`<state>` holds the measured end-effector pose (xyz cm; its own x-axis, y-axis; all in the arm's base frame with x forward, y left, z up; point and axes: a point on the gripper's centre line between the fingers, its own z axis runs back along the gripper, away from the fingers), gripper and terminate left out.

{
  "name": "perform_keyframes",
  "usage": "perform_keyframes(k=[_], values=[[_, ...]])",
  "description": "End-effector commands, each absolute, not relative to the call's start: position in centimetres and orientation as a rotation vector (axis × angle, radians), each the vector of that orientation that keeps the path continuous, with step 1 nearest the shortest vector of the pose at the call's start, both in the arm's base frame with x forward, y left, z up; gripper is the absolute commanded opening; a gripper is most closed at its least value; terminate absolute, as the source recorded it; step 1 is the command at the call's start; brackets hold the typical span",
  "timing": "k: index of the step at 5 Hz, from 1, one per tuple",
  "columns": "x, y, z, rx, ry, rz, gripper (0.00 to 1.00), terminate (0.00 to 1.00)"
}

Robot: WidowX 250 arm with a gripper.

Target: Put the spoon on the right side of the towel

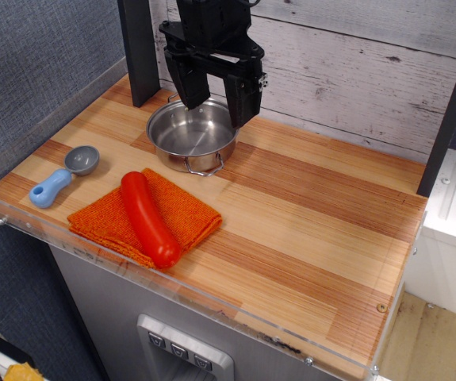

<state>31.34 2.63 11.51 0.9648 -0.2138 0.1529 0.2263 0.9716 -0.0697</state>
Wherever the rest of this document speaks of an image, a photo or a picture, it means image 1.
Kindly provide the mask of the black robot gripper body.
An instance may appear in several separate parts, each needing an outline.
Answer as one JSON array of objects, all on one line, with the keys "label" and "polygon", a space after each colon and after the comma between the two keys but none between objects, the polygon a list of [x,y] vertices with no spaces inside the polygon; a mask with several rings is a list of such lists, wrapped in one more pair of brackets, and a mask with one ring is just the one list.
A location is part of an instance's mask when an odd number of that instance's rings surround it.
[{"label": "black robot gripper body", "polygon": [[163,21],[159,31],[167,48],[176,52],[198,51],[207,57],[201,65],[208,75],[228,75],[267,81],[262,70],[264,50],[249,36],[251,1],[178,1],[178,21]]}]

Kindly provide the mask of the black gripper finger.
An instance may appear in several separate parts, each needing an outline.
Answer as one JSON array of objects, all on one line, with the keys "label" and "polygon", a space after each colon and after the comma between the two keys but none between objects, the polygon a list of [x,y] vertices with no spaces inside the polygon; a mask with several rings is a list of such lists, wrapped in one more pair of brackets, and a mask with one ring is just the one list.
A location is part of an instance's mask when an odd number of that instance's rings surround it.
[{"label": "black gripper finger", "polygon": [[207,71],[201,62],[207,57],[202,52],[176,52],[165,50],[167,69],[182,103],[192,110],[200,106],[210,96]]},{"label": "black gripper finger", "polygon": [[259,114],[262,91],[258,80],[228,75],[224,89],[232,127],[239,129]]}]

